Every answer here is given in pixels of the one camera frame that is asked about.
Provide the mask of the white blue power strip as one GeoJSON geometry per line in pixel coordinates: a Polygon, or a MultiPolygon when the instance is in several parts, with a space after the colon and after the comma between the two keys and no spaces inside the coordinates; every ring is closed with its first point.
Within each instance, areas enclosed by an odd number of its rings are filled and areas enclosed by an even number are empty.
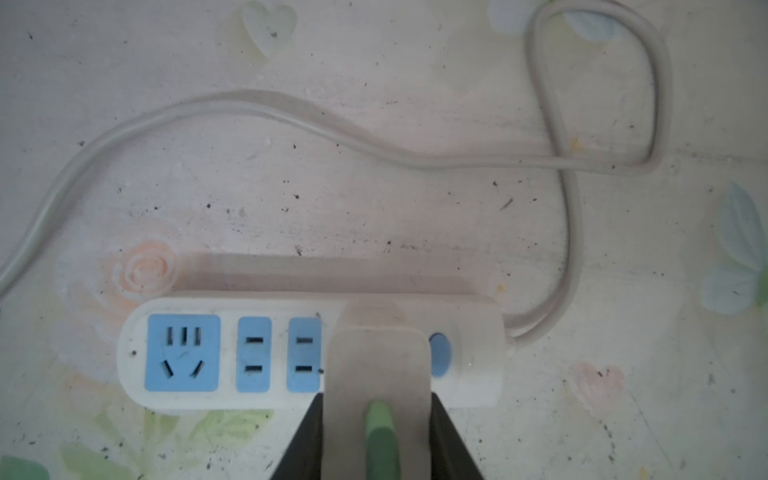
{"type": "Polygon", "coordinates": [[[542,168],[561,178],[568,223],[567,263],[542,316],[511,337],[499,306],[478,295],[296,292],[187,292],[140,305],[124,323],[117,374],[128,396],[156,411],[251,410],[293,406],[324,395],[326,350],[342,310],[351,302],[392,303],[406,323],[426,335],[431,394],[452,405],[479,406],[500,393],[502,359],[509,345],[527,346],[562,318],[579,282],[583,224],[576,176],[580,172],[639,176],[663,160],[671,122],[672,67],[660,33],[644,17],[615,1],[558,1],[533,16],[525,41],[528,69],[553,144],[551,156],[428,156],[388,147],[335,127],[251,100],[200,99],[173,105],[107,131],[62,170],[22,240],[1,271],[8,289],[33,261],[63,201],[102,154],[149,130],[196,115],[231,113],[271,118],[375,159],[418,170],[542,168]],[[543,29],[556,15],[601,15],[622,24],[643,45],[655,84],[654,130],[648,154],[611,165],[567,155],[568,138],[543,53],[543,29]]]}

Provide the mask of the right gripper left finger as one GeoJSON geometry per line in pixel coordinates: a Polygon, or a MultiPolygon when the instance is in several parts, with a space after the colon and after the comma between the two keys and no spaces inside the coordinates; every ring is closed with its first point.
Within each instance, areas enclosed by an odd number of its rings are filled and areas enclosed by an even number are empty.
{"type": "Polygon", "coordinates": [[[318,393],[285,450],[272,480],[320,480],[323,455],[323,398],[318,393]]]}

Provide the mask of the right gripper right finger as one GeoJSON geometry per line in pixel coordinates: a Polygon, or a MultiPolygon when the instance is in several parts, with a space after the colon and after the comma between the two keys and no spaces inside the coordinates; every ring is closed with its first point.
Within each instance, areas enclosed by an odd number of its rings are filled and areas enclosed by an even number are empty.
{"type": "Polygon", "coordinates": [[[431,394],[429,446],[432,480],[483,480],[477,464],[436,393],[431,394]]]}

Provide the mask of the white usb charger adapter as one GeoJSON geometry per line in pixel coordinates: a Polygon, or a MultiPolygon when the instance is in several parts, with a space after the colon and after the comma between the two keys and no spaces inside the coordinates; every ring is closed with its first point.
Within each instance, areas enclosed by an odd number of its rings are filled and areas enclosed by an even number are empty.
{"type": "Polygon", "coordinates": [[[431,354],[426,335],[392,303],[349,303],[326,350],[323,479],[364,479],[372,469],[371,408],[384,403],[394,429],[399,477],[431,477],[431,354]]]}

